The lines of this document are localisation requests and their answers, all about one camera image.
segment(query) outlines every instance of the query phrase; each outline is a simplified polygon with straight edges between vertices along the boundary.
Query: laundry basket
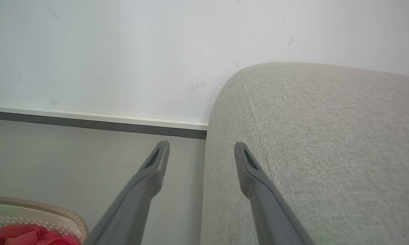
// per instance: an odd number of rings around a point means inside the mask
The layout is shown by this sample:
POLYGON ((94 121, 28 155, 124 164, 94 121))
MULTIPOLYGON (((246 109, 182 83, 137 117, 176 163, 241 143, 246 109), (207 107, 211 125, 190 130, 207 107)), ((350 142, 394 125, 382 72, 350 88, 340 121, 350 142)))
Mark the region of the laundry basket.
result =
POLYGON ((46 203, 12 197, 0 197, 0 227, 36 224, 62 236, 72 235, 85 243, 88 228, 76 213, 46 203))

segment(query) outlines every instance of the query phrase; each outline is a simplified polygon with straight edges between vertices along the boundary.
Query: braided basket rim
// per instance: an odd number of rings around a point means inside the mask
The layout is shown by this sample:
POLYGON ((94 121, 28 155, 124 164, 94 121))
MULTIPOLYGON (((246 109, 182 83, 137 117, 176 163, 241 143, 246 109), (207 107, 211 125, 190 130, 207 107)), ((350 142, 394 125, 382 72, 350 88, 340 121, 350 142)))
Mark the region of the braided basket rim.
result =
POLYGON ((79 228, 81 244, 84 244, 86 239, 88 238, 88 227, 86 226, 83 219, 77 213, 69 211, 68 209, 60 208, 47 203, 37 202, 33 200, 1 196, 0 204, 35 209, 67 218, 73 221, 79 228))

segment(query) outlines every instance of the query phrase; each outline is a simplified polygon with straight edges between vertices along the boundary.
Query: white baseboard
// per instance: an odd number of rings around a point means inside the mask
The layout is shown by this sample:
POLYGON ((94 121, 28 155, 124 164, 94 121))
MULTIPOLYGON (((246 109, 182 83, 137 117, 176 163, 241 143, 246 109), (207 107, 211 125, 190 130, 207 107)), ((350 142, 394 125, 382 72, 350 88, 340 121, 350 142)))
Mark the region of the white baseboard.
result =
POLYGON ((207 131, 207 124, 193 121, 176 121, 157 118, 146 118, 137 116, 120 116, 100 113, 84 113, 74 111, 62 111, 52 109, 30 108, 30 107, 13 107, 10 105, 0 105, 2 113, 17 113, 35 116, 52 116, 60 118, 82 119, 91 121, 108 121, 120 124, 136 124, 155 127, 168 127, 187 130, 204 130, 207 131))

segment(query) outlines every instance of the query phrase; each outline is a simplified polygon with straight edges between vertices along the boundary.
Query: floor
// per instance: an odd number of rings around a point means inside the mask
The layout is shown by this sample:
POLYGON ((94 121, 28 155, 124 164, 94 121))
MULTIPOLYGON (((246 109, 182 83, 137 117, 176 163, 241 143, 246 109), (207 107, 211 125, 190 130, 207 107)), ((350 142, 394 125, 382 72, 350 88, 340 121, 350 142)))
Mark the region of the floor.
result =
POLYGON ((170 158, 142 245, 199 244, 205 140, 0 120, 0 196, 70 209, 91 232, 162 140, 170 158))

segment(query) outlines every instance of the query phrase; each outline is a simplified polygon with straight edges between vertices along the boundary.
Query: gray fabric upholstery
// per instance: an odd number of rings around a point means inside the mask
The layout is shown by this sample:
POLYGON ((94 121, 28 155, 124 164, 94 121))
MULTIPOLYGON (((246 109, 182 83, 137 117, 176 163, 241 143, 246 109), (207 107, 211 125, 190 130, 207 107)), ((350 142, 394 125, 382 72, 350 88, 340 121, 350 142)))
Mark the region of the gray fabric upholstery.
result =
POLYGON ((257 244, 243 141, 316 244, 409 244, 409 77, 332 65, 245 68, 215 102, 201 245, 257 244))

